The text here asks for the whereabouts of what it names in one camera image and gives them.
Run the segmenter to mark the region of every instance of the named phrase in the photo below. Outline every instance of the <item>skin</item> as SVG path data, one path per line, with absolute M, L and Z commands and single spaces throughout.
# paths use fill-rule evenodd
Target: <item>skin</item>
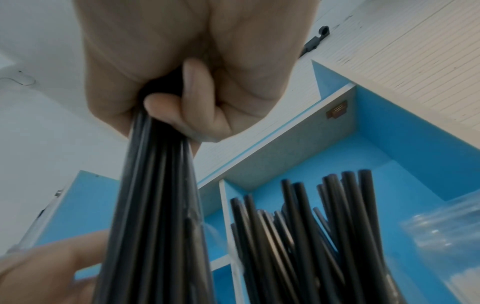
M 148 113 L 192 139 L 217 142 L 265 117 L 282 97 L 319 0 L 74 0 L 91 112 L 125 136 L 136 95 L 182 65 L 181 98 L 152 94 Z M 106 231 L 0 258 L 0 304 L 90 303 Z

